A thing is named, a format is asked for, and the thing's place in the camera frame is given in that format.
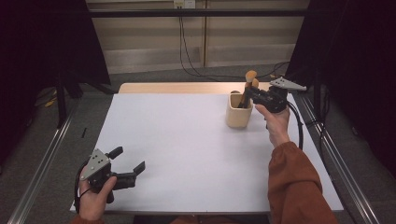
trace gray floor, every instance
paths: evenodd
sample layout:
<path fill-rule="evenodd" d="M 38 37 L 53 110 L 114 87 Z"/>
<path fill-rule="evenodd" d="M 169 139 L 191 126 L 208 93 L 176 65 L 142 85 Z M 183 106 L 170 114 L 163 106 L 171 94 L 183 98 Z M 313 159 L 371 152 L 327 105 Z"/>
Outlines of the gray floor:
<path fill-rule="evenodd" d="M 270 72 L 272 66 L 232 66 L 197 70 L 205 75 L 228 76 L 214 77 L 220 81 L 244 81 L 245 73 L 250 69 L 263 75 Z M 282 67 L 278 73 L 284 73 L 284 71 L 285 67 Z M 114 90 L 117 90 L 124 82 L 212 81 L 205 77 L 193 77 L 182 70 L 112 75 L 111 80 L 111 88 Z M 261 78 L 261 81 L 268 80 L 269 77 Z M 25 223 L 67 223 L 74 216 L 69 212 L 73 202 L 74 178 L 79 165 L 90 154 L 96 143 L 112 99 L 112 96 L 104 95 L 89 86 L 82 85 L 82 88 L 85 93 L 81 100 L 68 99 L 69 107 L 78 105 L 76 114 L 54 155 L 48 173 L 44 176 L 44 181 L 40 185 L 29 213 L 25 219 L 23 218 Z M 309 91 L 305 95 L 311 97 L 312 92 Z M 304 120 L 309 120 L 305 112 L 302 109 L 301 111 Z M 22 194 L 28 188 L 35 170 L 56 132 L 57 118 L 56 105 L 38 106 L 31 126 L 4 164 L 3 174 L 0 176 L 2 204 L 0 206 L 0 223 L 7 223 Z M 394 213 L 396 211 L 396 181 L 375 159 L 364 139 L 352 132 L 352 127 L 353 125 L 337 107 L 336 102 L 332 102 L 327 118 L 328 132 L 362 192 L 374 208 L 379 221 L 394 223 L 396 218 Z M 309 128 L 309 131 L 314 142 L 318 143 L 318 133 L 314 127 Z M 326 152 L 325 162 L 346 207 L 357 223 L 365 223 L 361 212 Z M 336 216 L 340 223 L 353 223 L 347 211 L 336 213 Z M 130 215 L 106 215 L 105 219 L 106 223 L 132 223 L 133 221 L 133 217 Z"/>

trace black cable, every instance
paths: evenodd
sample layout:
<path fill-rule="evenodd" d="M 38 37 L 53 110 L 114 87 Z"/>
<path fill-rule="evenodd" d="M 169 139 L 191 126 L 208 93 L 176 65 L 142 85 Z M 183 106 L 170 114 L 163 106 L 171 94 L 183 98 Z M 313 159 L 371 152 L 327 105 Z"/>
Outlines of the black cable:
<path fill-rule="evenodd" d="M 187 73 L 187 74 L 189 74 L 189 75 L 191 75 L 191 76 L 194 76 L 194 77 L 205 77 L 205 78 L 207 78 L 207 79 L 210 79 L 210 80 L 212 80 L 212 81 L 216 81 L 216 82 L 219 82 L 218 80 L 216 80 L 216 79 L 214 79 L 214 78 L 212 78 L 212 77 L 208 77 L 208 76 L 203 76 L 203 75 L 201 75 L 197 70 L 195 70 L 195 68 L 192 66 L 192 63 L 191 63 L 191 60 L 190 60 L 190 55 L 189 55 L 189 51 L 187 50 L 187 44 L 186 44 L 186 38 L 185 38 L 185 36 L 184 36 L 184 25 L 183 25 L 183 18 L 182 17 L 179 17 L 179 19 L 178 19 L 178 23 L 179 23 L 179 30 L 180 30 L 180 54 L 179 54 L 179 57 L 180 57 L 180 64 L 181 64 L 181 67 L 183 68 L 183 70 Z M 182 52 L 182 42 L 184 42 L 184 49 L 185 49 L 185 51 L 186 51 L 186 54 L 187 54 L 187 58 L 189 59 L 189 63 L 190 63 L 190 66 L 191 66 L 191 68 L 192 68 L 192 70 L 194 70 L 194 72 L 196 73 L 196 74 L 193 74 L 193 73 L 190 73 L 189 71 L 187 71 L 187 69 L 184 67 L 184 64 L 183 64 L 183 59 L 182 59 L 182 54 L 181 54 L 181 52 Z"/>
<path fill-rule="evenodd" d="M 82 192 L 81 194 L 79 194 L 79 198 L 82 198 L 82 195 L 84 195 L 86 192 L 90 191 L 92 188 L 88 188 L 86 189 L 84 192 Z"/>
<path fill-rule="evenodd" d="M 84 169 L 84 167 L 88 164 L 88 161 L 90 160 L 90 158 L 88 158 L 87 160 L 85 160 L 82 164 L 81 164 L 81 166 L 78 168 L 78 171 L 77 171 L 77 175 L 76 175 L 76 179 L 75 179 L 75 203 L 74 203 L 74 206 L 75 206 L 75 208 L 76 208 L 76 212 L 77 212 L 77 214 L 79 214 L 79 201 L 80 201 L 80 197 L 82 196 L 80 196 L 80 197 L 78 197 L 78 183 L 79 183 L 79 178 L 80 178 L 80 175 L 81 175 L 81 171 L 82 171 L 82 169 Z"/>
<path fill-rule="evenodd" d="M 288 101 L 288 106 L 297 119 L 298 135 L 299 135 L 298 148 L 303 150 L 303 145 L 304 145 L 303 123 L 301 122 L 300 115 L 297 112 L 297 108 L 289 101 Z"/>
<path fill-rule="evenodd" d="M 246 79 L 246 77 L 230 77 L 230 76 L 222 76 L 222 75 L 202 75 L 201 73 L 199 73 L 199 72 L 194 68 L 194 66 L 192 65 L 191 59 L 190 59 L 190 55 L 189 55 L 189 52 L 188 52 L 188 50 L 187 50 L 186 37 L 185 37 L 185 35 L 184 35 L 184 22 L 183 22 L 183 18 L 180 17 L 179 20 L 178 20 L 178 22 L 179 22 L 179 28 L 180 28 L 180 29 L 179 29 L 179 30 L 180 30 L 180 55 L 179 55 L 179 58 L 180 58 L 181 67 L 183 68 L 183 70 L 184 70 L 187 74 L 189 74 L 189 75 L 191 75 L 191 76 L 194 76 L 194 77 L 205 77 L 205 78 L 208 78 L 208 79 L 210 79 L 210 80 L 217 81 L 217 82 L 219 82 L 219 80 L 216 80 L 216 79 L 214 79 L 213 77 L 240 78 L 240 79 L 244 79 L 244 80 Z M 181 50 L 181 49 L 182 49 L 182 40 L 183 40 L 183 43 L 184 43 L 184 50 L 186 51 L 186 54 L 187 54 L 187 58 L 188 58 L 188 60 L 189 60 L 190 67 L 191 67 L 191 69 L 192 69 L 196 74 L 190 73 L 190 72 L 187 71 L 187 69 L 184 67 L 183 60 L 182 60 L 182 50 Z M 276 64 L 274 65 L 274 68 L 273 68 L 273 70 L 272 70 L 271 72 L 266 73 L 266 74 L 261 75 L 261 76 L 257 76 L 256 78 L 259 78 L 259 77 L 268 77 L 268 76 L 270 76 L 270 75 L 272 75 L 272 74 L 275 74 L 275 73 L 276 73 L 276 70 L 278 70 L 278 69 L 281 68 L 283 65 L 288 64 L 288 63 L 289 63 L 289 62 L 276 63 Z"/>
<path fill-rule="evenodd" d="M 283 65 L 288 64 L 288 63 L 289 63 L 289 62 L 276 63 L 276 64 L 274 65 L 274 68 L 273 68 L 273 70 L 272 70 L 271 72 L 266 73 L 266 74 L 261 75 L 261 76 L 257 76 L 256 78 L 259 78 L 259 77 L 268 77 L 268 76 L 270 76 L 270 75 L 272 75 L 272 74 L 275 75 L 277 69 L 281 68 Z"/>

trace orange sleeve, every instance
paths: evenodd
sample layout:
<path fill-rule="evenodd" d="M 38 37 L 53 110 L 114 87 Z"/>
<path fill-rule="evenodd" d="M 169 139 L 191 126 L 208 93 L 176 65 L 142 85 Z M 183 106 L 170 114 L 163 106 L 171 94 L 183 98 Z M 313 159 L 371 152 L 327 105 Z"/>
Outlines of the orange sleeve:
<path fill-rule="evenodd" d="M 268 170 L 268 200 L 275 224 L 338 223 L 323 198 L 317 171 L 294 143 L 274 149 Z"/>
<path fill-rule="evenodd" d="M 89 221 L 77 215 L 71 221 L 71 224 L 105 224 L 103 220 Z"/>

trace beige cup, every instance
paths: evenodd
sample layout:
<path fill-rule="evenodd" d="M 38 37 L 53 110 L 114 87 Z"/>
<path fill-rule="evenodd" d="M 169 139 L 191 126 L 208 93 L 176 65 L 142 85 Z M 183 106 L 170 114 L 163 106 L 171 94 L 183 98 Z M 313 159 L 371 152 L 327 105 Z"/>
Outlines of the beige cup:
<path fill-rule="evenodd" d="M 227 125 L 231 128 L 246 128 L 253 108 L 251 100 L 247 108 L 238 108 L 241 101 L 241 93 L 231 93 L 228 97 L 225 114 Z"/>

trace white table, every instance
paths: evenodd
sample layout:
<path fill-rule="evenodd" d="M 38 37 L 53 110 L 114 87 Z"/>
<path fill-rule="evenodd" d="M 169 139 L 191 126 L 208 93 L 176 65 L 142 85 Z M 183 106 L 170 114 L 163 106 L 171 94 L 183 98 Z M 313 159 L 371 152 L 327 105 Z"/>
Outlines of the white table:
<path fill-rule="evenodd" d="M 191 91 L 186 84 L 197 89 L 193 92 L 198 94 L 177 91 L 177 86 Z M 137 178 L 135 188 L 114 191 L 115 202 L 107 205 L 107 212 L 269 212 L 268 162 L 273 147 L 265 121 L 253 109 L 246 129 L 231 129 L 225 123 L 228 93 L 242 91 L 243 87 L 244 83 L 146 83 L 121 87 L 120 92 L 130 92 L 126 91 L 129 89 L 144 93 L 114 96 L 96 147 L 104 152 L 123 147 L 124 152 L 112 162 L 114 172 L 131 172 L 141 161 L 146 161 L 147 168 Z M 147 93 L 159 88 L 171 93 Z M 298 143 L 293 115 L 289 130 L 291 140 Z M 319 173 L 330 208 L 343 210 L 305 126 L 304 152 Z"/>

